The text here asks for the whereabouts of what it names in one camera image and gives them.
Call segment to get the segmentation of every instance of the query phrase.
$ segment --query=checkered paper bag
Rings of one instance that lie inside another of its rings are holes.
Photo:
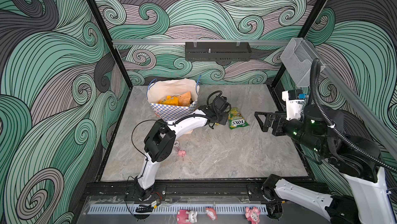
[[[198,80],[196,83],[196,81],[187,78],[159,82],[157,82],[157,79],[153,79],[148,86],[146,98],[158,117],[166,122],[177,120],[196,110],[200,89],[198,84]],[[193,101],[188,107],[158,104],[163,97],[177,96],[187,91],[190,91]]]

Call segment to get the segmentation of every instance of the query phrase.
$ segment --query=pink pig toy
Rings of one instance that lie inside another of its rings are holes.
[[[178,156],[179,157],[184,157],[186,155],[186,151],[185,150],[179,150],[178,151]]]
[[[245,217],[247,220],[251,221],[251,224],[258,224],[259,223],[259,215],[261,211],[257,207],[253,207],[250,209],[249,207],[245,208]]]

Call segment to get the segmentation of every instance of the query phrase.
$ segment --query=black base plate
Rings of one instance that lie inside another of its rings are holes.
[[[149,199],[144,199],[144,201],[150,201],[153,202],[157,199],[165,199],[166,194],[163,195],[163,192],[167,192],[167,186],[166,184],[154,184],[154,190],[151,193],[151,196]],[[126,190],[126,201],[135,201],[135,202],[142,202],[139,198],[138,195],[136,194],[135,190],[135,184],[131,184],[130,186],[127,187]]]
[[[258,183],[250,183],[247,185],[248,197],[250,201],[267,201],[263,196],[261,187],[262,186]]]

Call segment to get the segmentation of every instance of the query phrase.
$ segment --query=swirl pattern wall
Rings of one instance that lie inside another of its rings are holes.
[[[85,0],[0,0],[2,223],[72,221],[128,90]]]
[[[360,96],[383,124],[397,137],[397,0],[328,0],[307,35],[319,53],[326,58]],[[295,88],[288,73],[279,92]],[[366,128],[352,106],[325,76],[320,76],[318,90],[325,105],[345,113],[345,130],[378,143],[385,162],[397,162]],[[304,149],[309,156],[312,151]],[[315,176],[326,182],[337,194],[351,195],[347,182],[327,163],[309,162]],[[395,175],[387,172],[388,187],[396,187]],[[397,197],[391,194],[394,209]]]
[[[316,0],[96,0],[113,39],[268,39],[296,37]],[[135,85],[153,78],[202,84],[271,83],[279,47],[253,47],[249,62],[186,62],[184,47],[118,46]]]

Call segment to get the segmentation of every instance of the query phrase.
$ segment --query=blue bag handle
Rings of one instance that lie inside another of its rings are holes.
[[[196,94],[199,95],[199,93],[197,92],[197,85],[199,84],[201,75],[198,76],[197,82],[196,82]]]
[[[154,80],[156,80],[156,82],[157,82],[157,78],[153,79],[153,80],[149,83],[148,90],[146,90],[146,99],[148,99],[148,92],[149,92],[149,89],[152,87],[152,82],[153,82]]]

